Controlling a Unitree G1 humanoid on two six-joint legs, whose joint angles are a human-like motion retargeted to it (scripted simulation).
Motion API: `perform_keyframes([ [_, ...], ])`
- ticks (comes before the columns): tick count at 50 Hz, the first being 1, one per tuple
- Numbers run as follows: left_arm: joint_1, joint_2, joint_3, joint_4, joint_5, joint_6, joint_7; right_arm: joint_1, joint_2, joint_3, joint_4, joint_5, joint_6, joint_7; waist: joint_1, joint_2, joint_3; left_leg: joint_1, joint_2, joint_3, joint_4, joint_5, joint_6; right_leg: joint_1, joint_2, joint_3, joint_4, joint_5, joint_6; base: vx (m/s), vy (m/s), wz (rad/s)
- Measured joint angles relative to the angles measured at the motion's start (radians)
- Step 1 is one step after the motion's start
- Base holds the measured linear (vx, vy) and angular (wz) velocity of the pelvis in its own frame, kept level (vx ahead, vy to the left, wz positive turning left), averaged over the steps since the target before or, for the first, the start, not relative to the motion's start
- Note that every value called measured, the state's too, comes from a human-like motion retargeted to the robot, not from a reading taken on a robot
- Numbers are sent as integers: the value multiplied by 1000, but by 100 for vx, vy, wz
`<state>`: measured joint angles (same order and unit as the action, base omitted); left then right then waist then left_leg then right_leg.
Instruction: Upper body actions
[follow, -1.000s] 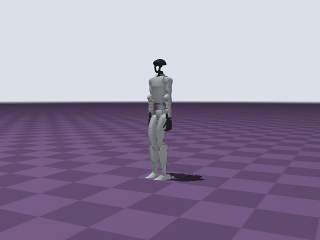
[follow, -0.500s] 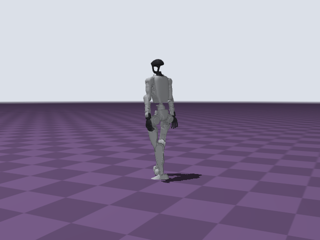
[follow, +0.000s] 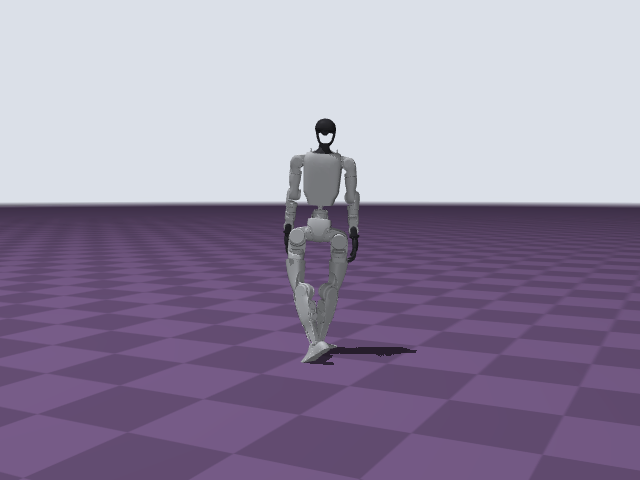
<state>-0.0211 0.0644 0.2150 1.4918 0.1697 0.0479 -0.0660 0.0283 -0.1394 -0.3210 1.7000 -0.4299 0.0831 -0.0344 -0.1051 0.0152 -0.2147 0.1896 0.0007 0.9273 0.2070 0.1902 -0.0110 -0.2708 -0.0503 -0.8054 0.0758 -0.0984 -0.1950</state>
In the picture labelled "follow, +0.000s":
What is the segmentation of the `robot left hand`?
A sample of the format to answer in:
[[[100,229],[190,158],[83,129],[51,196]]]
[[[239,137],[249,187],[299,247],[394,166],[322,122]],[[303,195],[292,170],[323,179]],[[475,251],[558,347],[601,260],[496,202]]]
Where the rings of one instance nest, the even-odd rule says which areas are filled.
[[[291,232],[291,228],[292,228],[291,224],[286,224],[286,225],[285,225],[285,230],[283,231],[283,233],[285,233],[285,236],[284,236],[284,243],[285,243],[285,246],[286,246],[286,253],[287,253],[287,254],[288,254],[288,241],[289,241],[289,234],[290,234],[290,232]]]

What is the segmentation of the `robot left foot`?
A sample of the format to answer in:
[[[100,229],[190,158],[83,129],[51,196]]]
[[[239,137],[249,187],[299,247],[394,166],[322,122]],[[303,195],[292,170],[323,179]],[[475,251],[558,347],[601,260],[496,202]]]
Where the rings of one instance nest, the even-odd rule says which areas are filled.
[[[301,362],[305,363],[305,362],[315,361],[321,355],[328,352],[329,350],[330,350],[329,345],[324,341],[320,341],[317,343],[317,345],[314,345],[313,348],[311,349],[309,348],[307,354],[305,355],[305,357]]]

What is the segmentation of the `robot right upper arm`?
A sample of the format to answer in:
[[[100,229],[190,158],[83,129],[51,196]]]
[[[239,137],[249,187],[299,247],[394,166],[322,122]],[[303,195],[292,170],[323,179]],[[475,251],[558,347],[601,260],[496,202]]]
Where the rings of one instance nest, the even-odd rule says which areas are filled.
[[[346,194],[345,194],[345,202],[348,204],[354,204],[356,186],[357,186],[357,173],[356,173],[356,163],[352,158],[349,157],[341,157],[341,166],[344,170],[346,170],[345,176],[345,186],[346,186]]]

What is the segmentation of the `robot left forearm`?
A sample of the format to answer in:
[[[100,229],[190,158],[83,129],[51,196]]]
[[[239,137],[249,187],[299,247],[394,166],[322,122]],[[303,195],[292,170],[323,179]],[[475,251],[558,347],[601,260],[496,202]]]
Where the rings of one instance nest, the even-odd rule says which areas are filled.
[[[292,228],[291,231],[294,229],[294,221],[296,218],[296,208],[298,203],[292,200],[289,200],[289,192],[290,192],[290,188],[287,191],[287,198],[286,198],[286,211],[285,211],[285,223],[284,223],[284,230],[285,230],[285,225],[286,224],[291,224]]]

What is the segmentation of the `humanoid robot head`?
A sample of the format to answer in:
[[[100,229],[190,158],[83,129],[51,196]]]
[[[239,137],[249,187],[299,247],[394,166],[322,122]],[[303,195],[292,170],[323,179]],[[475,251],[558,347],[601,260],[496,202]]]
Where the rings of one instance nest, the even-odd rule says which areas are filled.
[[[334,122],[330,119],[321,119],[316,123],[315,131],[316,131],[317,140],[319,142],[319,148],[314,153],[319,153],[319,154],[332,153],[330,151],[330,145],[333,143],[335,134],[336,134],[336,126]],[[333,134],[332,140],[329,143],[321,143],[319,139],[319,133],[322,133],[322,135],[325,135],[325,136],[328,135],[329,133],[332,133]]]

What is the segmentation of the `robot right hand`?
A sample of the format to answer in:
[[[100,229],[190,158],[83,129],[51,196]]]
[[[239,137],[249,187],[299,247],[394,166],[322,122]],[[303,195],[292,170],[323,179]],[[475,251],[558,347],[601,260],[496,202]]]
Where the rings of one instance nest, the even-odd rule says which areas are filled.
[[[348,258],[347,262],[352,262],[355,259],[356,251],[358,250],[358,238],[359,238],[359,235],[357,235],[357,228],[356,227],[351,227],[350,236],[349,237],[352,239],[352,247],[353,247],[353,249],[352,249],[352,252],[350,253],[351,257]]]

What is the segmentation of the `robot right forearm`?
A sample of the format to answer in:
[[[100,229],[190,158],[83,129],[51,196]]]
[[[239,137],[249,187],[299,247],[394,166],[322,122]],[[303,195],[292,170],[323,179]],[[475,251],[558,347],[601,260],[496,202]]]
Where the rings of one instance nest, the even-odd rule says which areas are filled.
[[[354,204],[349,204],[349,206],[347,206],[347,210],[348,210],[348,225],[349,225],[348,232],[349,232],[349,234],[350,234],[351,227],[356,227],[357,228],[357,234],[359,232],[359,228],[357,226],[359,224],[359,214],[358,214],[359,202],[360,202],[360,195],[359,195],[358,192],[356,192],[355,193]]]

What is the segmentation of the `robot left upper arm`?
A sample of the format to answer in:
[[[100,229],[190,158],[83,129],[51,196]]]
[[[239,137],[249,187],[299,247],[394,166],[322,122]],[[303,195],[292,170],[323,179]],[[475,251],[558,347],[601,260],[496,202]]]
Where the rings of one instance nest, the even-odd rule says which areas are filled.
[[[299,189],[299,184],[301,180],[302,171],[301,167],[304,165],[304,157],[306,154],[299,154],[292,157],[290,161],[290,175],[289,175],[289,184],[290,184],[290,192],[289,199],[290,200],[299,200],[301,197],[301,190]]]

